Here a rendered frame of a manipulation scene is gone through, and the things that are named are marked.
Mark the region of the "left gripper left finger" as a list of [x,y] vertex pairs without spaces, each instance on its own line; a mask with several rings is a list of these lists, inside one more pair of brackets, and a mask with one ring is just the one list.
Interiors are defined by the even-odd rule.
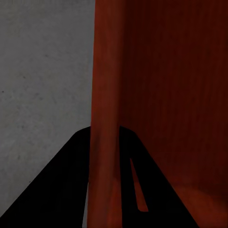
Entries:
[[91,127],[77,131],[0,218],[0,228],[82,228]]

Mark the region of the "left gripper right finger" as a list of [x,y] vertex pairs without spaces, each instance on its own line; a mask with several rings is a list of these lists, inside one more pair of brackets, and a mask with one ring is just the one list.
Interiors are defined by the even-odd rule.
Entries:
[[[149,212],[137,206],[130,158]],[[123,228],[199,228],[137,134],[120,126]]]

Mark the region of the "storage box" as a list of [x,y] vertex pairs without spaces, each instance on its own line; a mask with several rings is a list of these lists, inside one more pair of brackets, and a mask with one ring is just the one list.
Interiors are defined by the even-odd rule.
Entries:
[[123,228],[120,126],[199,228],[228,228],[228,0],[95,0],[87,228]]

